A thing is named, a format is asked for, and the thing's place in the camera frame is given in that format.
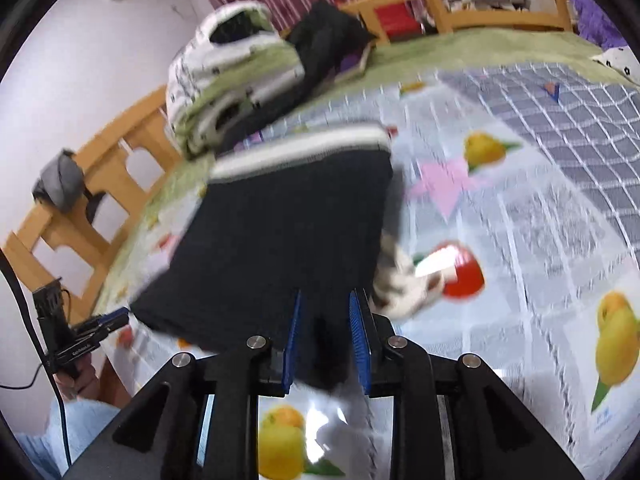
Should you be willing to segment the person's left hand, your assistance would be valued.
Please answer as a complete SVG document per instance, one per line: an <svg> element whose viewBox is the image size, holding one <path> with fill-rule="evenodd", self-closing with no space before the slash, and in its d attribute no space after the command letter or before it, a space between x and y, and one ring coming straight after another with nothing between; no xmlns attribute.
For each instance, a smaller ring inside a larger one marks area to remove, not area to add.
<svg viewBox="0 0 640 480"><path fill-rule="evenodd" d="M67 402L77 399L96 400L100 393L100 381L92 364L92 357L90 354L86 354L74 365L77 373L76 378L64 372L54 375L62 398Z"/></svg>

